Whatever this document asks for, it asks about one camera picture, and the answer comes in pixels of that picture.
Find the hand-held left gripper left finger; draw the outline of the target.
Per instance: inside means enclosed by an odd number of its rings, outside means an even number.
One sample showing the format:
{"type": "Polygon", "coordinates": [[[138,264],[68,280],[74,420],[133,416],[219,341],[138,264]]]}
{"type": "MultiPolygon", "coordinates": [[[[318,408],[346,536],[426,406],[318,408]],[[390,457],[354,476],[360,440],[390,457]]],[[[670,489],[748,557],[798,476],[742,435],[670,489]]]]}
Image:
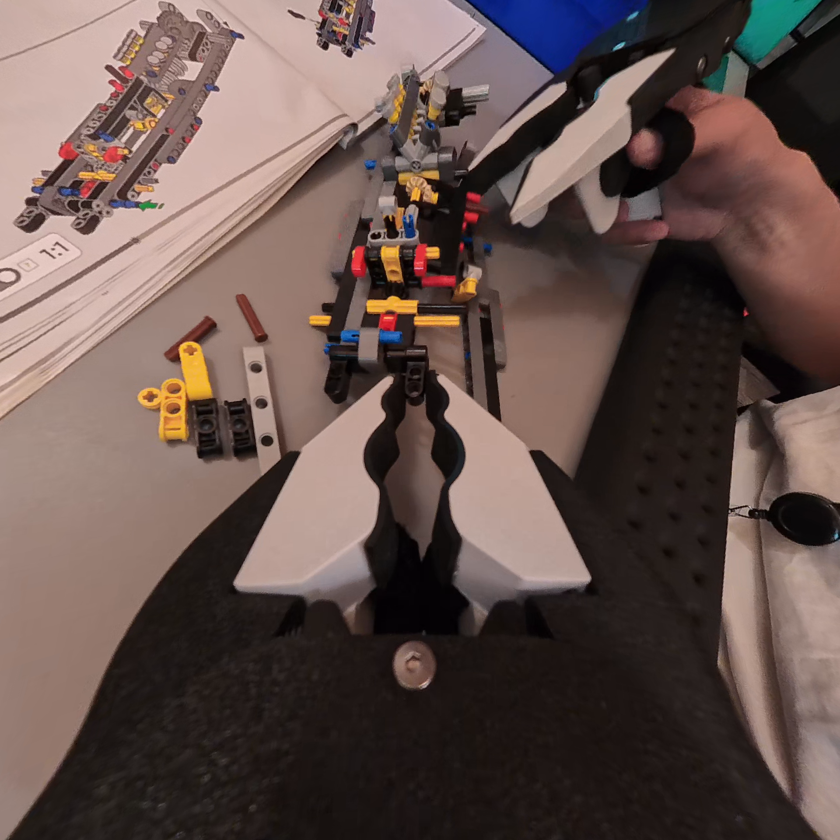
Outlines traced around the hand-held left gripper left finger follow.
{"type": "Polygon", "coordinates": [[[297,453],[234,579],[243,595],[330,602],[351,632],[384,630],[419,563],[385,477],[399,457],[404,378],[387,375],[297,453]]]}

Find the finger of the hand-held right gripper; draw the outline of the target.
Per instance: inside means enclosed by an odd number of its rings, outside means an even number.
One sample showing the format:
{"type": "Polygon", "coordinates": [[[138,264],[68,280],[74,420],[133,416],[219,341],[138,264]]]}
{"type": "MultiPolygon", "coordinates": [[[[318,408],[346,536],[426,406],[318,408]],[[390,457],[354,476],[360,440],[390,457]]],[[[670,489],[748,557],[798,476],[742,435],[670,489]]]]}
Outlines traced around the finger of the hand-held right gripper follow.
{"type": "Polygon", "coordinates": [[[576,76],[553,79],[533,94],[470,163],[467,191],[482,196],[498,186],[506,197],[548,196],[567,176],[569,165],[554,161],[546,171],[529,171],[576,118],[580,103],[581,81],[576,76]]]}
{"type": "Polygon", "coordinates": [[[601,85],[594,103],[531,162],[511,206],[513,224],[533,226],[553,199],[573,187],[591,226],[613,226],[621,199],[604,194],[601,164],[634,134],[630,97],[674,52],[671,48],[647,56],[601,85]]]}

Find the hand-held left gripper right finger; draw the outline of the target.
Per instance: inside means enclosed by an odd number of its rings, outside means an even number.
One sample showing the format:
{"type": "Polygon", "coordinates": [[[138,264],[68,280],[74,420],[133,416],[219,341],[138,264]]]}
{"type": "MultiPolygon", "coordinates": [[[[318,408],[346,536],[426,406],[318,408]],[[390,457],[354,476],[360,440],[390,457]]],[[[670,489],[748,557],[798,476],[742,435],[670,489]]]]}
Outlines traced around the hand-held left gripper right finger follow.
{"type": "Polygon", "coordinates": [[[457,625],[482,625],[500,602],[582,591],[592,576],[528,447],[442,374],[425,396],[443,484],[424,559],[466,600],[457,625]]]}

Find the lego vehicle chassis assembly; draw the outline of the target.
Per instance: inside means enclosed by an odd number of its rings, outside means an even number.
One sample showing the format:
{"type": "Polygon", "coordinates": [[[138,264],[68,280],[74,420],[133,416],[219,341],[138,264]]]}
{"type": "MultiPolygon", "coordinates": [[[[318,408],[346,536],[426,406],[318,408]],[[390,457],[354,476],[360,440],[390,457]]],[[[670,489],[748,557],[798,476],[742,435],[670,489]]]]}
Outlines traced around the lego vehicle chassis assembly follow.
{"type": "Polygon", "coordinates": [[[501,419],[498,373],[508,360],[492,247],[478,226],[488,209],[465,183],[476,152],[442,132],[476,114],[488,85],[453,87],[443,70],[401,70],[376,99],[386,151],[364,163],[369,185],[346,215],[332,275],[336,297],[310,316],[328,360],[323,390],[334,404],[356,375],[398,375],[406,399],[424,399],[426,332],[460,331],[467,393],[501,419]]]}

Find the person's right forearm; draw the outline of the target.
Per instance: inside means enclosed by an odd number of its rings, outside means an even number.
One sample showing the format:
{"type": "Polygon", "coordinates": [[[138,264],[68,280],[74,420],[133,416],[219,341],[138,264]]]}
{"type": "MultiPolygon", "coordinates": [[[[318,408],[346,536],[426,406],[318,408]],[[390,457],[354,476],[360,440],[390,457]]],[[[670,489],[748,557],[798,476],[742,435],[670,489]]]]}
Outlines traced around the person's right forearm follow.
{"type": "Polygon", "coordinates": [[[712,243],[781,357],[839,382],[839,206],[812,160],[783,149],[712,243]]]}

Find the black lego connector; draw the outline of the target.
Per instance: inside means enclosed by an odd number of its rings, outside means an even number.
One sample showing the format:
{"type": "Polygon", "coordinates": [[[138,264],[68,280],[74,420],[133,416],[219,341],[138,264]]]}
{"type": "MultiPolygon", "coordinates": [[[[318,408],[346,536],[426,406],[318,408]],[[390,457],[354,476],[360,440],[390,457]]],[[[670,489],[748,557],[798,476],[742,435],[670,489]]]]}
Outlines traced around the black lego connector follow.
{"type": "Polygon", "coordinates": [[[213,459],[224,455],[221,419],[217,399],[204,398],[190,402],[190,424],[199,459],[213,459]]]}
{"type": "Polygon", "coordinates": [[[257,454],[257,435],[248,399],[224,401],[230,451],[237,459],[257,454]]]}

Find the light grey lego beam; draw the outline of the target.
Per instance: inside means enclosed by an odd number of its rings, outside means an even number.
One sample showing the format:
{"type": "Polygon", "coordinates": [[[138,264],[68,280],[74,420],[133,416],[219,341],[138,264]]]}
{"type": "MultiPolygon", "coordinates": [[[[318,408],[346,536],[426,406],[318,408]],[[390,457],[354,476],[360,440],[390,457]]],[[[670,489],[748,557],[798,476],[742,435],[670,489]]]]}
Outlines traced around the light grey lego beam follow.
{"type": "Polygon", "coordinates": [[[282,457],[268,360],[266,352],[258,345],[243,347],[243,358],[259,472],[263,476],[279,463],[282,457]]]}

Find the yellow lego two-hole connector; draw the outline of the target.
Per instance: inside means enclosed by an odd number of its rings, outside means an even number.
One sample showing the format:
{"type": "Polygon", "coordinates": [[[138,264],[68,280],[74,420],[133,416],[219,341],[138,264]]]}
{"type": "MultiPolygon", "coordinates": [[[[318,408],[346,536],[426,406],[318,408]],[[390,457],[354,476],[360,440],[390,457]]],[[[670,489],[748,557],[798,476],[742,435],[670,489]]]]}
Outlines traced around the yellow lego two-hole connector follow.
{"type": "Polygon", "coordinates": [[[165,380],[161,384],[159,438],[171,442],[189,437],[186,385],[175,378],[165,380]]]}

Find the yellow lego thin beam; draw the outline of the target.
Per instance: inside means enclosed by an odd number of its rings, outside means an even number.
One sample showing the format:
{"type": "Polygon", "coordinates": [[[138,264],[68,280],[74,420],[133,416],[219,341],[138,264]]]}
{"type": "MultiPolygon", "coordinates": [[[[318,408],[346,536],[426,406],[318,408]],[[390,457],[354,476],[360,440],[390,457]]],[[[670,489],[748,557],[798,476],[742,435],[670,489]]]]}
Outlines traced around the yellow lego thin beam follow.
{"type": "Polygon", "coordinates": [[[187,400],[190,403],[214,399],[207,363],[201,345],[185,341],[178,347],[187,400]]]}

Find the brown lego axle pin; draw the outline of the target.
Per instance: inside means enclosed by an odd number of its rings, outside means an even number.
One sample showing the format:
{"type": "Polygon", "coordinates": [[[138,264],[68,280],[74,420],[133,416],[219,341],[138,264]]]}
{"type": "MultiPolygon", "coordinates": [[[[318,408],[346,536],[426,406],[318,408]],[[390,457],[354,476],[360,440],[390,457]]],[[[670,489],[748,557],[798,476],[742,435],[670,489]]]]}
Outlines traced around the brown lego axle pin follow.
{"type": "Polygon", "coordinates": [[[183,336],[174,341],[164,352],[164,357],[169,362],[177,362],[180,359],[180,347],[184,343],[202,342],[209,334],[217,328],[217,322],[211,317],[204,317],[198,324],[190,328],[183,336]]]}
{"type": "Polygon", "coordinates": [[[239,293],[235,296],[235,301],[241,311],[248,328],[257,343],[264,343],[268,340],[268,333],[264,328],[259,316],[254,309],[249,298],[244,293],[239,293]]]}

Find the lego instruction booklet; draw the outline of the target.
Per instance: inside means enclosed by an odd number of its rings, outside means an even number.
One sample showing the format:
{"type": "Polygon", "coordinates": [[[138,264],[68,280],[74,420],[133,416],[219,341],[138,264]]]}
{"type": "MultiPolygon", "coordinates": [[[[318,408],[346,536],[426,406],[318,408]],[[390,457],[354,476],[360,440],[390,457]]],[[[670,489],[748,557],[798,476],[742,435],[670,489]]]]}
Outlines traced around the lego instruction booklet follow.
{"type": "Polygon", "coordinates": [[[2,2],[8,415],[485,28],[450,2],[2,2]]]}

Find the person's right hand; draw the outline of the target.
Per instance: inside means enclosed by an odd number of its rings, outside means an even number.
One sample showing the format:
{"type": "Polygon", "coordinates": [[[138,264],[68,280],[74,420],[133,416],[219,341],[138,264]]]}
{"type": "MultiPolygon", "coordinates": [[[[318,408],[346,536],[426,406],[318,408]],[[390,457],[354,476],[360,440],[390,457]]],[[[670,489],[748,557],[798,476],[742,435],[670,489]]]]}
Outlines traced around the person's right hand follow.
{"type": "Polygon", "coordinates": [[[784,145],[749,101],[685,87],[667,104],[692,126],[693,151],[664,184],[661,218],[630,220],[623,201],[604,240],[709,242],[745,224],[787,221],[819,199],[824,184],[811,159],[784,145]]]}

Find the teal panel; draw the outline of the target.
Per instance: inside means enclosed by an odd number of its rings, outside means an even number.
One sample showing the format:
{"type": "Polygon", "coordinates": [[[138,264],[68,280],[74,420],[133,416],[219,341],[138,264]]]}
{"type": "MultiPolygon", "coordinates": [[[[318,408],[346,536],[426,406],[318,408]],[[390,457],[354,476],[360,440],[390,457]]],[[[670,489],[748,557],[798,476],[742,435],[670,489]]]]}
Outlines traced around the teal panel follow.
{"type": "Polygon", "coordinates": [[[747,24],[737,37],[732,51],[748,64],[758,65],[820,3],[820,1],[751,1],[747,24]]]}

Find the blue flat panel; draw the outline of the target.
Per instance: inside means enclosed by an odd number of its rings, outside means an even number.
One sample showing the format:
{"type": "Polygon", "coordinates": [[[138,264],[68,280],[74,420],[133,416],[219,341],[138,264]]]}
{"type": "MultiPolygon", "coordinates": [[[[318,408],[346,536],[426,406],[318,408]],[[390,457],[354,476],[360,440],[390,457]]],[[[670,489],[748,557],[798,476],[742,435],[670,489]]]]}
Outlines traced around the blue flat panel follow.
{"type": "Polygon", "coordinates": [[[471,1],[470,5],[553,73],[579,54],[638,42],[647,26],[645,1],[471,1]]]}

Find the black badge reel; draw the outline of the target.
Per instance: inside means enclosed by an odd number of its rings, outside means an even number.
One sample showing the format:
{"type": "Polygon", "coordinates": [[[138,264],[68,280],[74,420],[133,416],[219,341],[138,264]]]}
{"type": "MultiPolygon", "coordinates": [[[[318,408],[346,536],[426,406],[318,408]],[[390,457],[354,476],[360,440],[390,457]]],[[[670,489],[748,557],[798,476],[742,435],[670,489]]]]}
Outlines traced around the black badge reel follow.
{"type": "Polygon", "coordinates": [[[730,507],[731,518],[767,522],[781,536],[806,547],[822,547],[839,541],[839,503],[810,492],[788,492],[767,508],[730,507]]]}

